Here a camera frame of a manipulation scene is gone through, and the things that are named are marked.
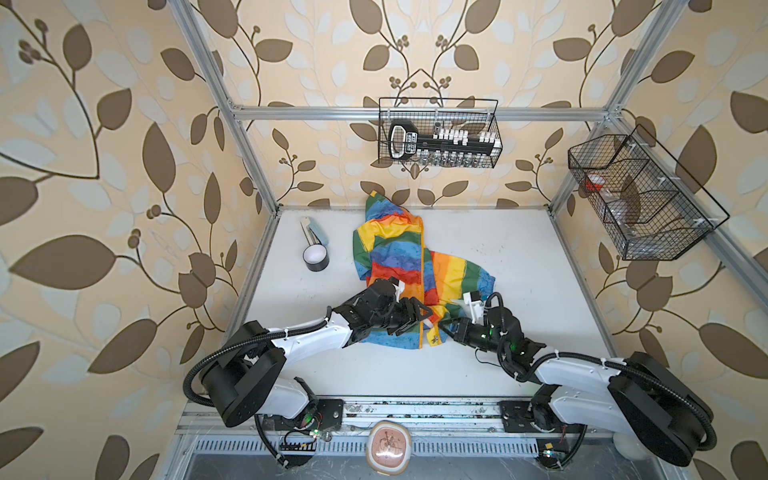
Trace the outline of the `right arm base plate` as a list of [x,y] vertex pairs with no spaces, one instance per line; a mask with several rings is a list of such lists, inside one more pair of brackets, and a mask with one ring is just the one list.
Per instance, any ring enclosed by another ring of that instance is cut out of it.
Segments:
[[530,401],[504,400],[498,403],[503,429],[506,433],[526,434],[576,434],[578,424],[562,422],[544,404],[531,405]]

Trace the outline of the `rainbow striped jacket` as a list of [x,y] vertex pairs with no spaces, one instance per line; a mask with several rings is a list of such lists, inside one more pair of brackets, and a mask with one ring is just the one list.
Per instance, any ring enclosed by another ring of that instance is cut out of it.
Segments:
[[357,274],[367,285],[393,277],[405,284],[405,297],[433,311],[400,336],[377,328],[367,343],[406,350],[440,346],[448,336],[438,323],[463,315],[464,295],[477,292],[485,300],[494,291],[490,273],[471,261],[428,249],[422,219],[378,192],[366,200],[365,222],[353,233],[352,245]]

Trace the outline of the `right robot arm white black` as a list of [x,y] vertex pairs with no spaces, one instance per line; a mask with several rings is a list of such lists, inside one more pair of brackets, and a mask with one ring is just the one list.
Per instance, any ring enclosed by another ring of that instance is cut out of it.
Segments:
[[444,319],[439,328],[458,344],[494,354],[516,382],[537,385],[529,417],[541,430],[594,426],[633,438],[681,467],[717,445],[711,408],[648,353],[602,358],[533,341],[497,292],[482,302],[479,321]]

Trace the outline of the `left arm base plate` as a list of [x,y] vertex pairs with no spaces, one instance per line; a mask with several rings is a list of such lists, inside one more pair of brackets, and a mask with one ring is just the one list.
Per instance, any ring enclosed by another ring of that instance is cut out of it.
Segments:
[[343,421],[344,401],[340,398],[310,400],[305,408],[293,418],[279,415],[261,417],[267,430],[274,431],[336,431]]

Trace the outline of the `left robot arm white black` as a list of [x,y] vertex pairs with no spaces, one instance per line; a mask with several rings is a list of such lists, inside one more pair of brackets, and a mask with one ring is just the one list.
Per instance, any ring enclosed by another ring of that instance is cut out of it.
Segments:
[[341,350],[382,330],[400,336],[433,315],[415,297],[403,295],[404,284],[378,279],[316,321],[284,329],[244,323],[219,350],[186,374],[182,391],[188,401],[215,409],[232,428],[258,416],[290,421],[311,415],[316,395],[305,380],[283,370],[315,355]]

